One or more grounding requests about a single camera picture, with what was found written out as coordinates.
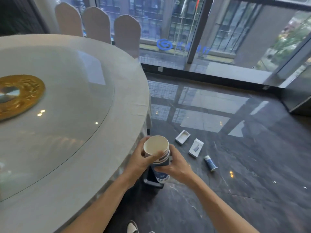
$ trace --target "paper cup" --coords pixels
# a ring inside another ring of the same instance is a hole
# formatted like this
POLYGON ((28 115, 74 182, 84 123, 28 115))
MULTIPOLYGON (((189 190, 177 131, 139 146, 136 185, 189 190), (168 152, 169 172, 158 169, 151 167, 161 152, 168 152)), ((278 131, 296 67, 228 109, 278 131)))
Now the paper cup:
POLYGON ((159 150, 163 151, 164 155, 151 164, 151 168, 159 183, 165 183, 169 180, 169 175, 154 170, 156 166, 169 165, 169 141, 163 136, 152 136, 144 144, 146 156, 154 155, 159 150))

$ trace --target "blue logo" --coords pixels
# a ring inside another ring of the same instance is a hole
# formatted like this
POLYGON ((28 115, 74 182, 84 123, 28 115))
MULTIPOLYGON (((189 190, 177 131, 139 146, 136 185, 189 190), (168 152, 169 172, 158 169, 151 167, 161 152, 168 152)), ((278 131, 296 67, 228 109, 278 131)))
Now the blue logo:
MULTIPOLYGON (((186 46, 183 46, 183 44, 184 44, 183 42, 178 42, 176 45, 176 50, 183 50, 184 48, 185 51, 189 51, 191 43, 188 43, 186 46)), ((160 50, 165 50, 165 51, 173 48, 173 43, 167 39, 159 39, 156 42, 156 45, 160 50)), ((198 45, 196 52, 199 53, 201 48, 202 48, 201 45, 198 45)), ((210 50, 211 49, 209 47, 205 46, 202 48, 201 53, 207 55, 210 50)))
POLYGON ((156 45, 160 50, 170 50, 173 48, 173 43, 171 43, 167 39, 159 39, 156 42, 156 45))

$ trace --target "chair back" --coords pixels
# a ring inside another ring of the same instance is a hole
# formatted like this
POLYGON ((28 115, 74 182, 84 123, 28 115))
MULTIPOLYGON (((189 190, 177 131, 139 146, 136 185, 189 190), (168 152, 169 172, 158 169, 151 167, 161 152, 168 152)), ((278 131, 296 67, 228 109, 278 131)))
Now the chair back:
POLYGON ((109 16, 98 7, 88 7, 82 14, 86 36, 111 44, 109 16))
POLYGON ((83 37, 81 16, 72 5, 61 2, 55 7, 61 34, 83 37))
POLYGON ((115 46, 133 58, 139 57, 139 41, 141 27, 139 22, 130 15, 119 16, 114 23, 115 46))

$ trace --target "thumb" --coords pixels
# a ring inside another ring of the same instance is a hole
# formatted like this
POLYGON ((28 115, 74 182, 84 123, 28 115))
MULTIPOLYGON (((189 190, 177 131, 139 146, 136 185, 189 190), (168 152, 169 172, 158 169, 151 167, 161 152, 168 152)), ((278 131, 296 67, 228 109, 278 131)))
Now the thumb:
POLYGON ((149 164, 152 164, 157 159, 161 158, 164 155, 163 151, 158 151, 156 154, 146 157, 149 164))
POLYGON ((166 174, 169 174, 169 165, 167 166, 158 166, 158 167, 154 167, 153 169, 157 172, 164 172, 166 174))

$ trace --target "round table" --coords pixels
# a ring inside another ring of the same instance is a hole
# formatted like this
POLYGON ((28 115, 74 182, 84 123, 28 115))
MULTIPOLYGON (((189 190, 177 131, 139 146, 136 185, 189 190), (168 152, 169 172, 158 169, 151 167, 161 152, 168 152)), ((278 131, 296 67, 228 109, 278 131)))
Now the round table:
POLYGON ((1 37, 0 58, 0 77, 46 87, 0 122, 1 232, 52 233, 106 190, 146 135, 147 79, 119 48, 75 36, 1 37))

